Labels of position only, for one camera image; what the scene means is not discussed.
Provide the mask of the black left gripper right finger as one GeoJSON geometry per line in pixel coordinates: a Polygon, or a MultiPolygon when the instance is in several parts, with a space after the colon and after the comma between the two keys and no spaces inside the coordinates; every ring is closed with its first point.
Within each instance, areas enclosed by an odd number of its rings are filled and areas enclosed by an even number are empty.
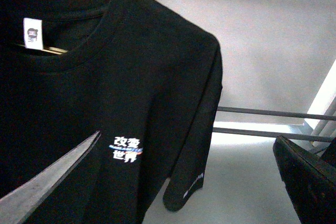
{"type": "Polygon", "coordinates": [[[335,223],[335,140],[322,156],[279,136],[273,152],[301,223],[335,223]]]}

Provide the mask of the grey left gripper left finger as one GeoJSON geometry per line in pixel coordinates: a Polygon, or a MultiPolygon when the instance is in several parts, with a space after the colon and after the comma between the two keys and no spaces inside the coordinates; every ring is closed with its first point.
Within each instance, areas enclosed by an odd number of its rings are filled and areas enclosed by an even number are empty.
{"type": "Polygon", "coordinates": [[[82,223],[101,164],[95,132],[1,198],[1,223],[82,223]]]}

